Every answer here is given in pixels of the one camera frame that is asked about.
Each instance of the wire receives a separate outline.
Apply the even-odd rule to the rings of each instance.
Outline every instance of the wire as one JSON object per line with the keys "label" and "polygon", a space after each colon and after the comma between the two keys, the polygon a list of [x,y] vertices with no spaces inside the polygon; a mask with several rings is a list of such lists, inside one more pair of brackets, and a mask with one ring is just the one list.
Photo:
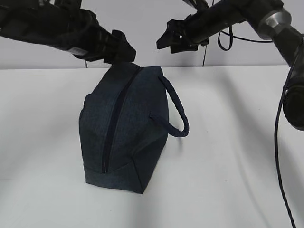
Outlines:
{"label": "wire", "polygon": [[206,60],[206,54],[207,54],[207,48],[208,48],[208,45],[206,45],[206,47],[205,47],[205,54],[204,54],[204,60],[203,60],[203,67],[205,66],[205,60]]}
{"label": "wire", "polygon": [[[225,32],[225,31],[221,31],[221,33],[224,33],[227,36],[231,36],[229,33]],[[237,36],[234,36],[234,35],[232,35],[232,37],[235,38],[235,39],[240,39],[240,40],[243,40],[243,41],[248,41],[248,42],[253,42],[253,43],[265,43],[265,44],[266,43],[273,43],[273,41],[247,39],[247,38],[237,37]]]}
{"label": "wire", "polygon": [[275,162],[276,162],[276,172],[277,172],[277,176],[278,176],[278,180],[279,180],[279,186],[280,186],[280,190],[281,190],[281,193],[282,193],[282,197],[283,197],[283,200],[284,200],[284,203],[285,203],[285,206],[286,206],[286,209],[287,209],[287,212],[288,212],[288,215],[289,215],[289,218],[290,218],[290,221],[291,221],[291,224],[292,224],[293,228],[296,228],[295,221],[294,221],[293,215],[291,213],[291,210],[290,210],[290,207],[289,207],[286,195],[285,195],[285,191],[284,191],[284,187],[283,187],[283,183],[282,183],[282,175],[281,175],[281,170],[280,170],[279,149],[278,149],[278,128],[279,128],[280,114],[281,114],[281,111],[282,111],[282,106],[283,106],[283,102],[284,102],[284,99],[285,99],[285,94],[286,94],[286,91],[287,91],[288,82],[289,82],[289,80],[291,78],[291,75],[292,75],[292,73],[294,71],[295,63],[297,62],[299,53],[300,52],[298,52],[298,54],[297,54],[297,56],[295,58],[295,61],[294,61],[293,65],[290,68],[290,71],[288,73],[285,85],[283,87],[283,91],[282,91],[282,95],[281,95],[281,99],[280,99],[280,104],[279,104],[279,108],[277,110],[276,119],[275,119],[275,124],[276,124],[275,125],[275,155],[276,155],[275,156]]}
{"label": "wire", "polygon": [[208,45],[206,45],[205,47],[205,53],[204,53],[204,59],[203,59],[203,67],[205,66],[205,61],[206,61],[206,55],[207,55],[207,48],[208,48]]}

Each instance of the bag handle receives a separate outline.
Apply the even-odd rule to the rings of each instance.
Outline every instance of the bag handle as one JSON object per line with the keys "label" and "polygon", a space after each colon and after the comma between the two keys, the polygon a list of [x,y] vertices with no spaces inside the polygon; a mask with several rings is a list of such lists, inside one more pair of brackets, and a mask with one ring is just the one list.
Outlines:
{"label": "bag handle", "polygon": [[170,124],[167,120],[165,120],[163,117],[156,115],[156,114],[150,114],[150,118],[153,119],[158,124],[162,125],[164,129],[168,131],[168,133],[174,137],[186,137],[189,134],[189,122],[185,115],[184,108],[182,107],[181,101],[179,97],[177,96],[172,84],[169,82],[168,79],[166,79],[163,75],[159,76],[159,80],[161,83],[165,86],[166,90],[168,91],[168,94],[171,97],[171,100],[173,101],[177,111],[179,112],[183,122],[184,122],[184,130],[181,132],[179,129],[175,128]]}

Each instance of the white surface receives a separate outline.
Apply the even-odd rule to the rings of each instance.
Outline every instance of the white surface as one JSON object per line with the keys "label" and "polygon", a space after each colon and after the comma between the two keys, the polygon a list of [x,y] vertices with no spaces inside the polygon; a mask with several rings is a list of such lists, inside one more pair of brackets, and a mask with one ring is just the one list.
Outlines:
{"label": "white surface", "polygon": [[[304,32],[303,0],[284,0],[293,15],[293,25]],[[184,20],[195,10],[182,0],[83,0],[83,8],[97,14],[99,23],[108,31],[122,30],[137,50],[136,63],[141,66],[192,67],[201,66],[204,48],[198,52],[171,55],[170,49],[157,50],[156,41],[171,19]],[[235,35],[257,38],[247,24],[234,26]],[[217,35],[210,39],[207,66],[279,65],[285,64],[273,44],[253,44],[235,40],[232,50],[223,52],[217,45]],[[84,68],[83,61],[54,48],[0,38],[0,69]],[[107,68],[102,61],[89,67]]]}
{"label": "white surface", "polygon": [[[288,228],[273,129],[285,66],[166,68],[190,122],[143,195],[85,184],[83,99],[105,69],[0,71],[1,228]],[[170,119],[182,127],[170,104]],[[280,159],[304,227],[304,133],[282,115]]]}

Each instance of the black clamp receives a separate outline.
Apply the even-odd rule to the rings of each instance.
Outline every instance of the black clamp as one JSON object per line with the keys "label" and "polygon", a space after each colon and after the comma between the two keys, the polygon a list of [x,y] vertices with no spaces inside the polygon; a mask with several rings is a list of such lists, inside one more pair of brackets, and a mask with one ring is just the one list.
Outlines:
{"label": "black clamp", "polygon": [[197,51],[199,45],[206,46],[209,40],[206,39],[201,43],[193,43],[185,34],[185,20],[170,20],[167,23],[167,30],[162,37],[156,42],[157,49],[171,48],[171,53],[179,53],[184,51]]}

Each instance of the black cable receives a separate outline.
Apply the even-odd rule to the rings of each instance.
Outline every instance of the black cable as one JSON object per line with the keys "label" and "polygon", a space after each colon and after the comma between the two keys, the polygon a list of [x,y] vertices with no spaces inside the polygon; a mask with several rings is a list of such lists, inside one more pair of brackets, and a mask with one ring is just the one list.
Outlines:
{"label": "black cable", "polygon": [[225,48],[221,42],[220,42],[220,34],[221,32],[218,33],[218,46],[220,47],[220,49],[222,49],[223,51],[229,51],[232,48],[233,45],[233,31],[232,31],[232,26],[229,26],[229,47]]}
{"label": "black cable", "polygon": [[293,228],[296,228],[295,221],[294,221],[293,215],[291,213],[291,210],[290,210],[290,207],[289,207],[286,195],[285,195],[285,191],[284,191],[284,187],[283,187],[283,183],[282,183],[281,170],[280,170],[279,149],[278,149],[278,128],[279,128],[280,114],[281,114],[281,111],[282,111],[282,106],[283,106],[283,102],[284,102],[284,99],[285,99],[285,94],[286,94],[286,91],[287,91],[288,82],[289,82],[289,80],[291,78],[291,75],[292,75],[292,73],[294,71],[295,63],[297,62],[299,53],[300,52],[298,52],[298,54],[297,54],[297,56],[295,58],[295,61],[294,61],[293,65],[290,68],[290,71],[288,73],[285,85],[283,87],[282,96],[281,96],[281,99],[280,99],[280,104],[279,104],[279,108],[277,110],[276,119],[275,119],[275,124],[276,124],[275,125],[275,155],[276,155],[275,156],[275,162],[276,162],[276,172],[277,172],[277,176],[278,176],[278,180],[279,180],[279,186],[280,186],[280,190],[281,190],[281,193],[282,193],[282,197],[283,197],[283,200],[284,200],[284,203],[285,203],[285,206],[286,206],[286,209],[287,209],[287,212],[288,212],[288,215],[289,215],[289,218],[290,218],[290,221],[291,221],[291,224],[292,224]]}
{"label": "black cable", "polygon": [[[221,31],[221,33],[224,33],[227,36],[231,36],[229,33],[225,32],[225,31]],[[272,41],[247,39],[247,38],[237,37],[237,36],[234,36],[234,35],[232,35],[232,37],[235,38],[235,39],[240,39],[240,40],[244,40],[244,41],[248,41],[248,42],[253,42],[253,43],[273,43]]]}

